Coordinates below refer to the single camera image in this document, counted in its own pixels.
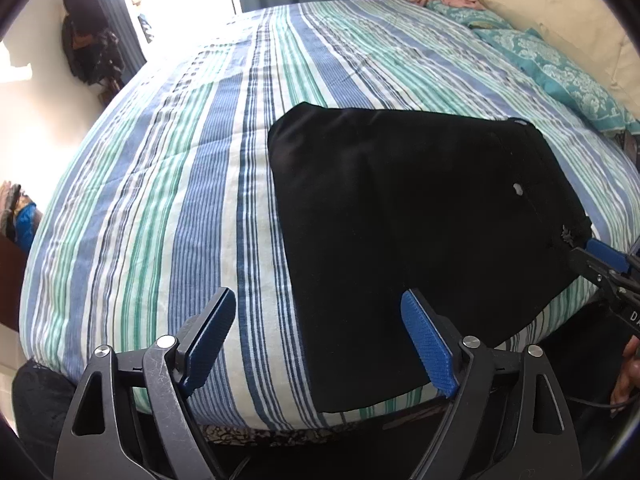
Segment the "person's right hand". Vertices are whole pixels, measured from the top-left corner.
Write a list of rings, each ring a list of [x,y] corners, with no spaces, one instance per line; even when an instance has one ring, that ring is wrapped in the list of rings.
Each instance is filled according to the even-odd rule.
[[[636,336],[632,336],[623,351],[623,361],[620,366],[620,374],[618,374],[615,387],[611,394],[611,403],[620,404],[627,402],[634,389],[639,388],[639,382],[639,339]]]

